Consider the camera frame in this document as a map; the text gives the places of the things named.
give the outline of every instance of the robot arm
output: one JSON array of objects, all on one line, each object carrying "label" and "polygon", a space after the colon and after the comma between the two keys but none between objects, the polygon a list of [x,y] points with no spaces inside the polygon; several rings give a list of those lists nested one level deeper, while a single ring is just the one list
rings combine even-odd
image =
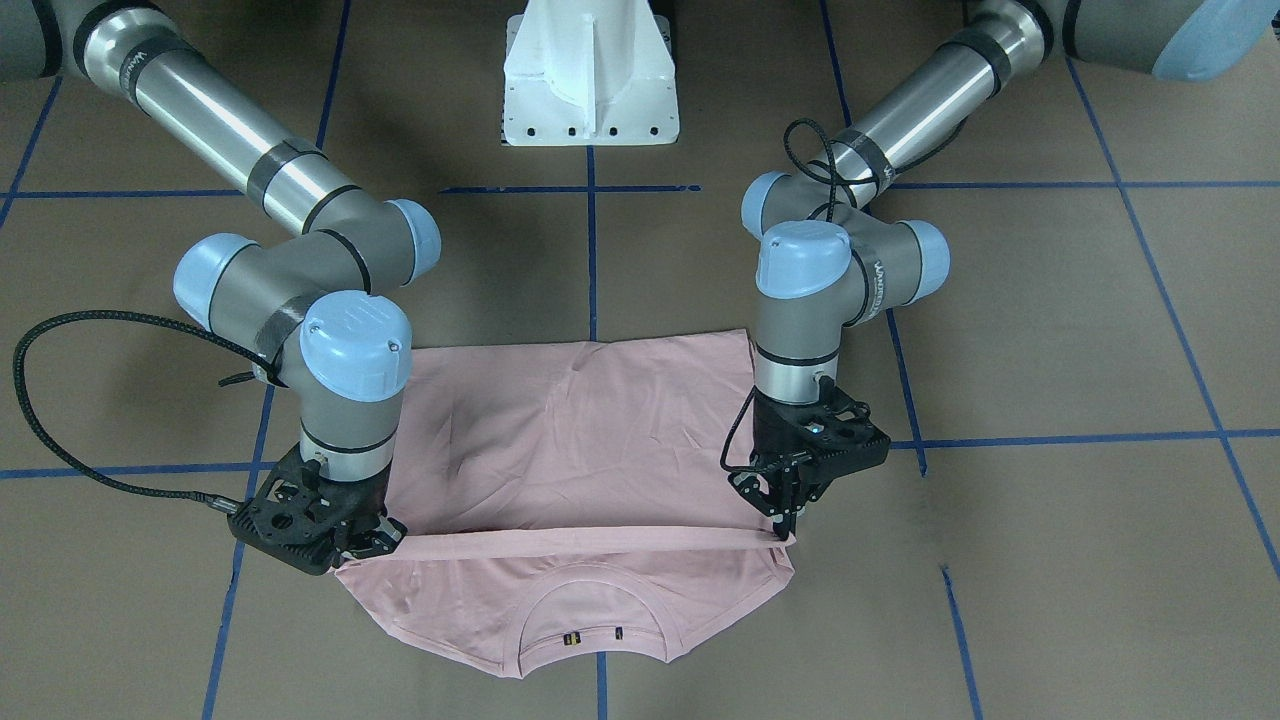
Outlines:
[{"label": "robot arm", "polygon": [[[886,224],[867,205],[1056,47],[1164,79],[1211,79],[1244,56],[1276,10],[1276,0],[983,0],[968,27],[864,118],[829,142],[819,131],[824,152],[797,163],[800,174],[751,183],[742,224],[760,241],[754,451],[750,465],[722,465],[780,538],[833,479],[888,452],[867,405],[836,387],[841,328],[915,302],[950,270],[937,228]],[[826,222],[814,219],[823,213]]]},{"label": "robot arm", "polygon": [[270,379],[302,401],[298,446],[255,498],[219,506],[233,534],[312,574],[393,551],[404,528],[387,518],[383,497],[412,337],[380,295],[436,263],[430,214],[374,200],[212,69],[150,3],[6,3],[0,27],[0,79],[87,78],[164,126],[297,236],[264,249],[215,234],[174,275],[192,318],[270,361]]}]

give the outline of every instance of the blue tape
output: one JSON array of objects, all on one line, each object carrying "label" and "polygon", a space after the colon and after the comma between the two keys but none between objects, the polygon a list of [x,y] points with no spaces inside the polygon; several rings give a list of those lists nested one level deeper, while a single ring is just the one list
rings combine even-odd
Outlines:
[{"label": "blue tape", "polygon": [[893,190],[1111,190],[1114,182],[896,182]]},{"label": "blue tape", "polygon": [[4,228],[4,223],[9,219],[9,210],[13,208],[14,197],[18,193],[18,188],[22,187],[22,178],[27,174],[27,167],[31,165],[31,158],[36,154],[36,143],[40,142],[40,135],[45,132],[45,123],[49,120],[49,111],[54,109],[54,101],[58,100],[58,91],[63,87],[63,78],[58,77],[54,79],[52,87],[49,88],[49,95],[45,96],[45,104],[40,108],[40,117],[36,118],[36,127],[31,129],[31,137],[27,138],[27,147],[22,151],[22,160],[18,163],[18,170],[13,176],[13,182],[9,183],[9,192],[5,195],[4,205],[0,205],[0,228]]},{"label": "blue tape", "polygon": [[595,653],[595,717],[609,720],[609,666],[603,652]]},{"label": "blue tape", "polygon": [[982,698],[978,697],[978,680],[973,675],[973,659],[969,656],[969,638],[964,632],[964,619],[960,618],[960,605],[956,602],[955,588],[951,584],[951,569],[942,566],[942,582],[947,585],[947,605],[951,606],[951,626],[956,632],[956,644],[960,647],[960,664],[964,666],[964,683],[969,688],[969,706],[973,720],[982,720]]},{"label": "blue tape", "polygon": [[31,191],[14,195],[18,200],[78,200],[78,199],[133,199],[133,197],[237,197],[238,190],[72,190]]},{"label": "blue tape", "polygon": [[1036,445],[1102,445],[1116,442],[1169,442],[1190,439],[1217,439],[1222,433],[1217,430],[1188,430],[1169,433],[1110,433],[1110,434],[1084,434],[1084,436],[1029,436],[1029,437],[996,437],[996,438],[960,438],[960,439],[925,439],[922,445],[928,448],[948,447],[1014,447]]},{"label": "blue tape", "polygon": [[599,338],[599,306],[596,305],[596,272],[595,272],[595,147],[586,146],[586,273],[588,284],[588,313],[591,342]]},{"label": "blue tape", "polygon": [[840,70],[840,55],[836,53],[836,35],[831,29],[831,13],[827,9],[827,0],[820,0],[822,29],[827,33],[827,53],[831,55],[831,69],[836,73],[836,92],[840,95],[840,110],[845,117],[845,127],[854,124],[854,117],[849,111],[849,99],[845,96],[845,74]]},{"label": "blue tape", "polygon": [[493,187],[447,187],[440,195],[543,195],[566,192],[701,192],[700,184],[534,184]]},{"label": "blue tape", "polygon": [[1212,420],[1213,428],[1217,430],[1219,439],[1222,445],[1222,452],[1226,454],[1228,462],[1231,465],[1231,473],[1235,475],[1235,483],[1239,486],[1240,495],[1244,497],[1244,505],[1249,510],[1249,515],[1253,519],[1253,525],[1258,532],[1258,539],[1262,542],[1267,559],[1271,561],[1271,570],[1275,573],[1276,579],[1280,580],[1280,557],[1276,556],[1275,544],[1271,542],[1271,533],[1267,532],[1262,514],[1258,512],[1257,502],[1253,500],[1253,492],[1249,489],[1249,483],[1245,480],[1244,471],[1240,470],[1240,465],[1235,459],[1235,451],[1231,448],[1231,441],[1228,437],[1226,430],[1222,428],[1222,419],[1219,416],[1217,407],[1213,405],[1213,398],[1210,396],[1208,384],[1204,382],[1204,375],[1201,373],[1199,363],[1196,360],[1196,352],[1192,351],[1190,341],[1187,338],[1187,331],[1183,328],[1183,323],[1178,318],[1178,310],[1174,307],[1174,301],[1169,295],[1169,288],[1165,287],[1165,278],[1161,275],[1160,268],[1156,264],[1156,256],[1151,251],[1151,245],[1147,242],[1147,233],[1143,232],[1142,223],[1138,220],[1138,211],[1134,209],[1133,200],[1129,197],[1129,190],[1120,178],[1120,168],[1116,165],[1110,145],[1107,145],[1106,135],[1102,132],[1102,124],[1098,122],[1098,115],[1093,110],[1093,102],[1089,101],[1089,94],[1085,92],[1084,83],[1080,82],[1080,74],[1076,72],[1075,63],[1073,63],[1070,58],[1066,60],[1066,69],[1071,73],[1071,82],[1075,83],[1075,91],[1079,94],[1080,101],[1084,104],[1084,110],[1089,115],[1089,124],[1093,126],[1093,132],[1098,137],[1098,145],[1102,146],[1102,155],[1107,160],[1107,167],[1111,168],[1111,177],[1115,179],[1116,190],[1120,191],[1120,199],[1124,200],[1125,211],[1129,214],[1129,222],[1133,224],[1134,233],[1138,236],[1138,243],[1142,246],[1142,255],[1147,260],[1147,266],[1151,269],[1151,277],[1156,281],[1156,288],[1160,291],[1160,299],[1164,301],[1165,310],[1169,313],[1169,320],[1174,324],[1174,332],[1178,334],[1178,342],[1183,346],[1183,354],[1187,356],[1187,363],[1192,368],[1192,375],[1196,378],[1196,386],[1199,388],[1201,397],[1204,400],[1204,407],[1208,410],[1210,420]]},{"label": "blue tape", "polygon": [[347,23],[351,20],[351,0],[342,4],[342,19],[338,20],[338,41],[333,49],[333,64],[329,67],[329,85],[324,91],[324,108],[320,110],[320,126],[316,128],[316,147],[324,150],[325,136],[329,135],[329,114],[333,111],[333,96],[338,90],[338,73],[342,69],[342,50],[347,45]]},{"label": "blue tape", "polygon": [[915,413],[915,396],[911,393],[911,378],[906,373],[906,355],[902,352],[902,338],[897,333],[897,318],[892,310],[884,311],[888,322],[888,337],[893,341],[893,355],[897,357],[897,375],[902,382],[902,402],[906,404],[906,420],[911,424],[911,442],[915,447],[915,461],[920,465],[920,477],[929,474],[929,460],[924,455],[924,439],[920,437],[920,420]]},{"label": "blue tape", "polygon": [[[192,462],[186,465],[120,465],[95,468],[104,475],[180,475],[186,473],[244,473],[257,470],[253,462]],[[23,470],[0,470],[0,480],[27,478],[72,478],[79,477],[74,468],[32,468]]]},{"label": "blue tape", "polygon": [[[248,474],[244,484],[244,500],[253,497],[257,489],[259,466],[262,464],[262,450],[266,447],[266,429],[271,423],[271,401],[275,398],[275,388],[266,387],[262,393],[262,413],[257,421],[257,438],[253,441],[253,470]],[[232,579],[227,584],[227,594],[223,597],[223,615],[218,625],[218,641],[214,643],[214,659],[209,665],[209,684],[205,687],[205,705],[200,715],[201,720],[212,720],[214,706],[218,703],[218,684],[223,678],[223,660],[227,656],[227,639],[232,632],[232,615],[236,612],[236,591],[239,588],[239,571],[244,560],[244,543],[237,541],[236,550],[232,551]]]}]

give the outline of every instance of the floor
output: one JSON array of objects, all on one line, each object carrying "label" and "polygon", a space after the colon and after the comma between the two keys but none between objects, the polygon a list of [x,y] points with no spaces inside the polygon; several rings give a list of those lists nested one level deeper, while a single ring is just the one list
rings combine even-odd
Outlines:
[{"label": "floor", "polygon": [[[518,0],[168,3],[192,42],[375,193],[436,215],[393,297],[419,345],[745,327],[737,204],[783,127],[842,127],[960,22],[946,0],[680,4],[668,147],[498,142]],[[803,523],[791,587],[667,666],[497,680],[388,638],[333,578],[193,505],[93,486],[0,391],[0,716],[1280,716],[1280,44],[1179,86],[1050,61],[874,204],[951,240],[936,296],[846,333],[841,384],[897,442]],[[0,345],[86,307],[183,318],[212,232],[287,240],[127,104],[0,86]],[[72,327],[32,354],[46,424],[132,482],[239,496],[297,405],[228,355]]]}]

